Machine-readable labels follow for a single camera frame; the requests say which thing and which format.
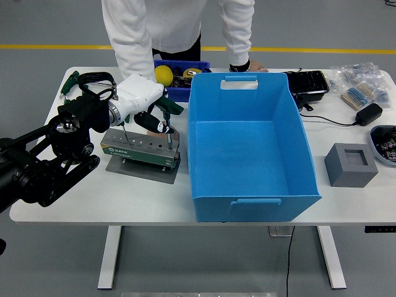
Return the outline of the person's left hand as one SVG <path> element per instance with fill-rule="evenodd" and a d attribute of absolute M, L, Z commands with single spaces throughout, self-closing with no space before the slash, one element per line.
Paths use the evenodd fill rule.
<path fill-rule="evenodd" d="M 249 60 L 250 66 L 248 71 L 249 72 L 268 72 L 269 70 L 266 69 L 260 62 L 255 60 Z"/>

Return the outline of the person's right hand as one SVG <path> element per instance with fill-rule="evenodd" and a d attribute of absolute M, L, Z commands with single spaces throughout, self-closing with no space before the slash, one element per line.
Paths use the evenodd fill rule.
<path fill-rule="evenodd" d="M 154 137 L 159 137 L 159 138 L 162 138 L 162 139 L 167 139 L 168 136 L 171 136 L 173 142 L 179 141 L 179 138 L 180 138 L 180 134 L 179 134 L 178 131 L 175 131 L 173 134 L 170 134 L 170 135 L 169 134 L 157 134 L 157 133 L 154 133 L 154 132 L 151 132 L 151 131 L 147 131 L 147 135 L 154 136 Z M 178 147 L 177 147 L 176 151 L 175 151 L 174 159 L 178 159 L 178 158 L 179 158 L 179 150 L 178 150 Z"/>

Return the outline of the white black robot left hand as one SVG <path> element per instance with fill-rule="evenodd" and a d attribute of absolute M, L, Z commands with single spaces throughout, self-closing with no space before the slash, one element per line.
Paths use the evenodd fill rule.
<path fill-rule="evenodd" d="M 108 102 L 110 125 L 118 126 L 132 115 L 136 124 L 159 134 L 174 129 L 162 123 L 147 110 L 163 95 L 164 86 L 138 74 L 131 74 L 116 87 L 116 97 Z"/>

